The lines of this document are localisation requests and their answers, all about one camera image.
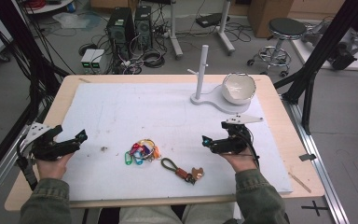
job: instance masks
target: green carabiner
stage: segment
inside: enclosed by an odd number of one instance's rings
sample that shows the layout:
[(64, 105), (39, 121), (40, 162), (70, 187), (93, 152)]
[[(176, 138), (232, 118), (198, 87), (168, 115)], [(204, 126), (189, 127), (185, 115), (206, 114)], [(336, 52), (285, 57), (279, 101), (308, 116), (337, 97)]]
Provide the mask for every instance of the green carabiner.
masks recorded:
[(131, 165), (132, 163), (132, 156), (130, 155), (130, 152), (127, 151), (126, 154), (124, 154), (124, 159), (127, 165)]

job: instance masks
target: cardboard box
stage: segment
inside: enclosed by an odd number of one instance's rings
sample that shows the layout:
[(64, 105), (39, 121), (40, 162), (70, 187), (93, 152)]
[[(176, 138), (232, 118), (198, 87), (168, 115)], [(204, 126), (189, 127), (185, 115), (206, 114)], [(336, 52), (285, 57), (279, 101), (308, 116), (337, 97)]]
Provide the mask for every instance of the cardboard box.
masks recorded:
[(255, 0), (248, 10), (248, 21), (255, 37), (269, 37), (269, 21), (287, 17), (294, 0)]
[(138, 0), (90, 0), (92, 8), (110, 9), (115, 7), (130, 7), (132, 12), (138, 6)]
[(291, 11), (337, 14), (345, 0), (295, 0)]

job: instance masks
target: computer tower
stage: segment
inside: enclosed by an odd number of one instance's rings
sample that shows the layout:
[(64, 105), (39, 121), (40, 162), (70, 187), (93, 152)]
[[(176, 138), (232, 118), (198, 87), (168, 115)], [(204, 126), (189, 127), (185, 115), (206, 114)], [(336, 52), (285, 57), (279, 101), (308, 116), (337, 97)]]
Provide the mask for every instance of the computer tower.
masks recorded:
[(114, 55), (119, 53), (123, 59), (131, 59), (135, 49), (135, 28), (131, 9), (129, 7), (114, 8), (106, 30)]
[(138, 49), (153, 48), (152, 7), (138, 6), (135, 11), (135, 30), (138, 35)]

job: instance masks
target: keychain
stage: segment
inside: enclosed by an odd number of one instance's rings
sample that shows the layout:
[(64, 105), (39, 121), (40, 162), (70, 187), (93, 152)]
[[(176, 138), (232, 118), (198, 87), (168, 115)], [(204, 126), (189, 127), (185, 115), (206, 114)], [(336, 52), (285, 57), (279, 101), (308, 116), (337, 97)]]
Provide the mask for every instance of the keychain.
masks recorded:
[(131, 165), (135, 161), (137, 165), (142, 165), (144, 161), (158, 160), (161, 157), (158, 147), (150, 139), (142, 139), (132, 145), (130, 151), (124, 156), (124, 162)]
[[(164, 164), (165, 161), (169, 162), (172, 167), (167, 166), (166, 164)], [(189, 174), (188, 172), (184, 171), (183, 169), (178, 168), (175, 165), (175, 163), (173, 161), (171, 161), (170, 159), (168, 159), (168, 158), (163, 158), (161, 160), (161, 165), (165, 169), (175, 172), (175, 174), (178, 175), (179, 177), (181, 177), (182, 179), (184, 179), (185, 182), (191, 183), (193, 185), (196, 183), (196, 181), (198, 179), (200, 179), (203, 176), (203, 169), (202, 168), (199, 168), (198, 170), (193, 168), (193, 175), (192, 175), (192, 174)]]

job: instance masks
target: stool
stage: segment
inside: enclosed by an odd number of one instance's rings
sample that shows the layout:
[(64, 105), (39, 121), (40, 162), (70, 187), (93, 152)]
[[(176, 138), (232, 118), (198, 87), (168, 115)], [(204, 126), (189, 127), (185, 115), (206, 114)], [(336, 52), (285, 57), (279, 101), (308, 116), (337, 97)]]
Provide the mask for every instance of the stool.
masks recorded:
[[(307, 32), (305, 25), (299, 21), (295, 21), (289, 18), (276, 18), (269, 21), (268, 29), (272, 32), (272, 37), (278, 38), (277, 45), (267, 46), (261, 48), (253, 59), (248, 61), (248, 66), (252, 66), (255, 63), (256, 58), (260, 58), (266, 63), (267, 71), (271, 66), (286, 67), (285, 71), (281, 71), (281, 77), (286, 77), (289, 74), (289, 64), (292, 61), (290, 54), (284, 49), (281, 49), (284, 40), (296, 40), (301, 38), (303, 34)], [(261, 75), (266, 75), (268, 72), (262, 72)]]

